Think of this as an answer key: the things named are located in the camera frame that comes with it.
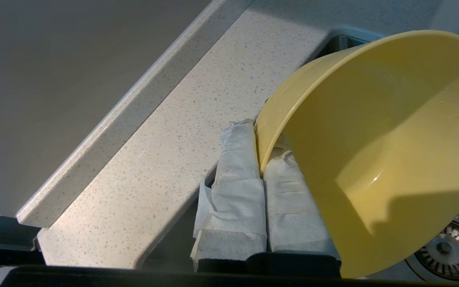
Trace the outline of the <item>paper-wrapped right gripper right finger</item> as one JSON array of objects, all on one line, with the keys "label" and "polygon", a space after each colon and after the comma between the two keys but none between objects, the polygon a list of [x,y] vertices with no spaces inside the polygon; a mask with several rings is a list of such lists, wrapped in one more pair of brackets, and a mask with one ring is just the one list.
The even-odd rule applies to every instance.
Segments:
[{"label": "paper-wrapped right gripper right finger", "polygon": [[331,256],[341,263],[332,237],[286,136],[279,136],[263,173],[267,231],[274,253]]}]

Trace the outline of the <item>paper-wrapped right gripper left finger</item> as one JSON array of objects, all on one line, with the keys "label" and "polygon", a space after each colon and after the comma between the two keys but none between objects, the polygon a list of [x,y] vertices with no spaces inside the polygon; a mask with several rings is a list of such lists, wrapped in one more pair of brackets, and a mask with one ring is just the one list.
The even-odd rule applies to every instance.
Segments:
[{"label": "paper-wrapped right gripper left finger", "polygon": [[267,250],[266,204],[254,122],[231,122],[221,134],[214,183],[199,185],[191,251],[194,269],[244,263]]}]

